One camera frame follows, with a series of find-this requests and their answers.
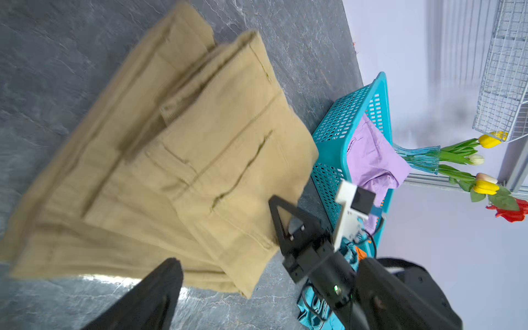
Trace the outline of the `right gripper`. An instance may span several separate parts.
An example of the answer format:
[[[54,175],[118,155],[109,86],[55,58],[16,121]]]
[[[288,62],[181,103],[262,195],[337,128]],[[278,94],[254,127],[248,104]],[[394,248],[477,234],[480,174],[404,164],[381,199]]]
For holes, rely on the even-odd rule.
[[[326,239],[319,219],[277,195],[269,199],[269,210],[291,279],[309,279],[334,312],[351,307],[356,271]]]

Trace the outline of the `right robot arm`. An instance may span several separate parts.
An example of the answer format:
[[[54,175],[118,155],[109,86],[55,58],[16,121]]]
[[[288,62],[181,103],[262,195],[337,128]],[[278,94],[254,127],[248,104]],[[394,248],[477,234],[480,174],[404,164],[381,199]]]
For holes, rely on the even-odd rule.
[[[354,270],[315,216],[276,195],[269,206],[284,268],[296,283],[308,279],[345,329],[463,329],[422,266],[366,258]]]

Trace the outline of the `khaki pants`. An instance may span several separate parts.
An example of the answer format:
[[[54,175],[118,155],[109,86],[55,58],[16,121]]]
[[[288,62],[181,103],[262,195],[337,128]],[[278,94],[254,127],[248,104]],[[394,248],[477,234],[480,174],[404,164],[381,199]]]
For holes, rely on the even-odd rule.
[[[250,298],[279,249],[268,201],[301,197],[318,151],[255,30],[218,44],[184,1],[126,58],[22,197],[1,240],[18,279],[141,279]]]

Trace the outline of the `teal plastic basket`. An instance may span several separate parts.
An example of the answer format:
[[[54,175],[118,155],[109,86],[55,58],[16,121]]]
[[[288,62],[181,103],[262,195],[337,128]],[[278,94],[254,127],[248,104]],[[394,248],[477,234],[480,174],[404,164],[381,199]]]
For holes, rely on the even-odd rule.
[[[342,180],[351,181],[347,165],[349,145],[364,115],[393,144],[388,84],[382,71],[372,83],[335,101],[312,135],[319,154],[312,180],[331,230],[342,209],[335,203],[338,187]]]

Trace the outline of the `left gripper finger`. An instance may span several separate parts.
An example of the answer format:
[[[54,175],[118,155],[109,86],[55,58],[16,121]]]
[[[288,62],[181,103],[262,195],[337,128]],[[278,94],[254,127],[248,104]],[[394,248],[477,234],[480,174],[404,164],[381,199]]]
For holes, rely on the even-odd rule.
[[[85,329],[169,329],[183,285],[180,261],[168,258]]]

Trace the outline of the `purple pants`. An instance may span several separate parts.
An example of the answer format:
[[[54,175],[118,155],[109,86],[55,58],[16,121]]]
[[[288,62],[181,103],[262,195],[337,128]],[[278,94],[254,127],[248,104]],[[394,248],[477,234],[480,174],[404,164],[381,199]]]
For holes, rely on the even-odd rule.
[[[411,173],[410,165],[366,115],[354,131],[346,155],[351,182],[375,193],[373,204],[378,208],[386,204],[387,192],[398,188]]]

